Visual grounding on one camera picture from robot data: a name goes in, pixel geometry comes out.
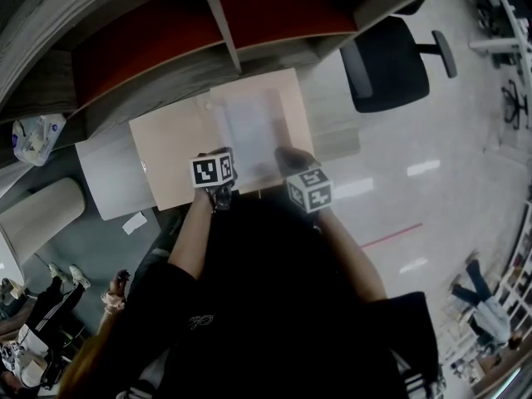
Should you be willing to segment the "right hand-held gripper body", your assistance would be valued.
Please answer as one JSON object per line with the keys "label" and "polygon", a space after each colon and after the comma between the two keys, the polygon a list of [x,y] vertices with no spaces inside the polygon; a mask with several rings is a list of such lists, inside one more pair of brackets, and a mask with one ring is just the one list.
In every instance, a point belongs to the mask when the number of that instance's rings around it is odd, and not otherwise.
{"label": "right hand-held gripper body", "polygon": [[314,156],[298,148],[280,146],[274,152],[290,201],[305,214],[314,214],[333,202],[333,181]]}

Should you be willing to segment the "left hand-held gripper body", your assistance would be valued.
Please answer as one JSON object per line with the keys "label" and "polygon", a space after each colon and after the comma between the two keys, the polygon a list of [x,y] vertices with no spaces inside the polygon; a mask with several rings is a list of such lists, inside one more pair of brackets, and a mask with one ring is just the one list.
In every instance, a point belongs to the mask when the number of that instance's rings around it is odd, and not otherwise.
{"label": "left hand-held gripper body", "polygon": [[232,202],[232,189],[238,179],[231,147],[222,147],[190,159],[192,185],[204,190],[214,212],[225,211]]}

